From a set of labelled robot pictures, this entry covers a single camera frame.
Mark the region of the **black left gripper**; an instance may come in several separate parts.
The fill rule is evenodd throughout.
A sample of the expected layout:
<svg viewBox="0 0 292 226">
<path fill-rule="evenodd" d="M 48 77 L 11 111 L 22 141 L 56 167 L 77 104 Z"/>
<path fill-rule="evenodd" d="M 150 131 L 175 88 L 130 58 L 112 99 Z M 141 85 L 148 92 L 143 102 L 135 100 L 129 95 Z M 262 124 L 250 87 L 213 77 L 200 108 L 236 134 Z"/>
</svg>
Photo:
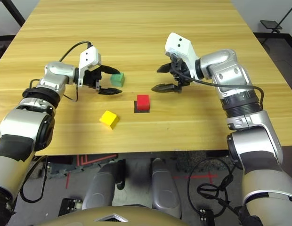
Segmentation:
<svg viewBox="0 0 292 226">
<path fill-rule="evenodd" d="M 96 68 L 92 71 L 86 70 L 83 78 L 83 85 L 93 88 L 98 91 L 100 95 L 116 95 L 122 93 L 122 90 L 115 88 L 101 88 L 99 81 L 101 80 L 101 72 L 106 74 L 119 74 L 120 71 L 117 69 L 101 65 L 99 68 Z"/>
</svg>

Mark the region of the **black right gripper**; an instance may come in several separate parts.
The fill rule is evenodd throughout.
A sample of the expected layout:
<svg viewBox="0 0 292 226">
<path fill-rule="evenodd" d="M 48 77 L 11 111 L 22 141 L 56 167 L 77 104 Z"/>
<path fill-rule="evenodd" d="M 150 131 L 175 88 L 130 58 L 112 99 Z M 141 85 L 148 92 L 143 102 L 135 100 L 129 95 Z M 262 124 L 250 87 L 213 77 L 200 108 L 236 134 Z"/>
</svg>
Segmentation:
<svg viewBox="0 0 292 226">
<path fill-rule="evenodd" d="M 181 58 L 171 57 L 171 63 L 164 64 L 157 69 L 157 73 L 171 73 L 178 82 L 177 85 L 169 84 L 158 84 L 151 88 L 153 92 L 157 93 L 181 93 L 184 86 L 189 86 L 192 82 L 190 71 L 186 63 Z"/>
</svg>

